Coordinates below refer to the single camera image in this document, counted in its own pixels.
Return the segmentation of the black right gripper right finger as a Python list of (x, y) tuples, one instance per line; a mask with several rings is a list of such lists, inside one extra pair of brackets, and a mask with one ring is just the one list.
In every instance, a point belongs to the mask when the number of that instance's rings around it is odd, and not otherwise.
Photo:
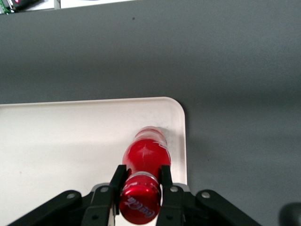
[(258, 226), (259, 223), (213, 190), (193, 195), (188, 186), (172, 182), (170, 166), (160, 169), (163, 203), (157, 226)]

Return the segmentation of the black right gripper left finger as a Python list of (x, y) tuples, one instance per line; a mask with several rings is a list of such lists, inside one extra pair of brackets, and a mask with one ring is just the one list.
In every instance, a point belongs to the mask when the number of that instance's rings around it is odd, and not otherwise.
[(125, 165), (119, 165), (109, 183), (95, 185), (82, 196), (67, 190), (33, 209), (11, 226), (114, 226), (122, 183), (127, 177)]

